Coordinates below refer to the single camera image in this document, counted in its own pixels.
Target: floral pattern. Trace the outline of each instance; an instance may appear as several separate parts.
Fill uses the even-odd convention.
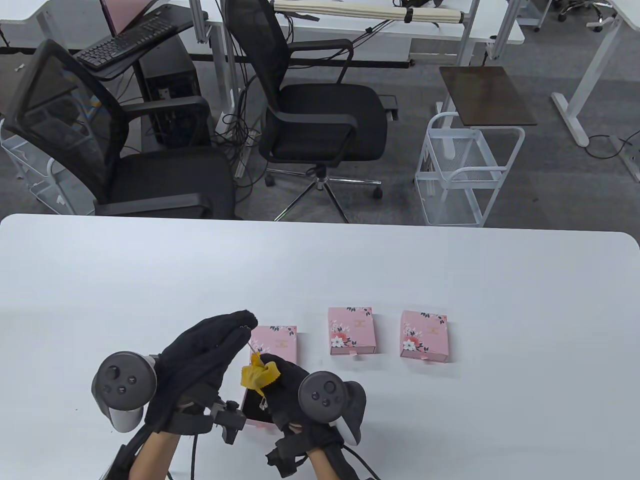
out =
[[[414,327],[410,326],[408,323],[404,324],[404,341],[402,343],[403,349],[408,351],[422,351],[428,352],[429,347],[425,347],[422,343],[422,339],[420,336],[422,332],[418,332]]]
[[[261,343],[251,341],[250,344],[251,344],[251,348],[256,353],[271,353],[271,349],[269,349],[269,347],[266,347]]]
[[[356,312],[357,310],[361,310],[362,312],[364,312],[364,314],[369,317],[371,316],[371,309],[368,307],[347,307],[347,310],[349,310],[350,312]]]
[[[280,330],[282,330],[283,328],[286,328],[287,331],[289,332],[289,336],[293,337],[296,332],[294,332],[293,328],[290,326],[283,326],[283,325],[271,325],[269,328],[271,328],[274,332],[279,332]]]
[[[438,317],[438,320],[440,320],[440,324],[442,325],[444,323],[444,318],[442,318],[442,315],[426,314],[424,312],[420,312],[420,315],[425,317],[427,320],[432,317]]]
[[[342,323],[331,322],[331,347],[355,347],[356,341],[349,336],[349,327]]]

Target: chair backrest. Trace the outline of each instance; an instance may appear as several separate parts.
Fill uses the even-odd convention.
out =
[[[278,109],[278,92],[291,54],[267,0],[227,0],[225,24],[251,62],[269,106]]]
[[[8,108],[4,127],[107,200],[114,163],[129,135],[118,101],[60,45],[40,44]]]

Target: yellow cloth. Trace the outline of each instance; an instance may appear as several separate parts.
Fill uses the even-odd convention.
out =
[[[258,353],[251,354],[251,365],[242,367],[240,385],[249,390],[255,390],[262,397],[262,388],[272,384],[280,376],[280,371],[275,362],[264,364]]]

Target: hand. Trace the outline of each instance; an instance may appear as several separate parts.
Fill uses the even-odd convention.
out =
[[[310,419],[300,408],[298,389],[309,373],[302,367],[283,360],[279,356],[264,353],[260,359],[265,363],[274,362],[280,377],[262,388],[271,418],[285,436],[300,435],[300,445],[305,452],[322,448],[329,444],[342,444],[342,437],[327,424]]]
[[[219,390],[229,364],[257,325],[255,316],[243,310],[204,319],[180,334],[157,359],[157,390],[145,422],[162,430],[181,395],[194,385],[207,383]]]

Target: mesh office chair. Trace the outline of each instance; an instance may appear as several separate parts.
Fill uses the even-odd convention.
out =
[[[207,128],[201,97],[133,105],[118,101],[52,40],[40,44],[8,108],[4,127],[43,150],[94,195],[96,215],[233,219],[235,186],[216,148],[187,147],[120,157],[129,122],[188,109]]]
[[[225,2],[225,23],[253,65],[265,96],[260,154],[273,163],[314,165],[307,170],[315,179],[280,215],[282,219],[312,189],[324,190],[343,221],[330,184],[376,186],[374,197],[382,197],[381,182],[329,178],[327,168],[342,161],[370,161],[382,156],[387,142],[387,116],[376,92],[362,85],[344,84],[342,78],[353,57],[350,40],[320,40],[287,44],[273,8],[267,0]],[[281,88],[291,54],[301,50],[349,51],[337,83],[294,84]],[[304,177],[304,173],[269,170]],[[273,178],[267,177],[268,186]]]

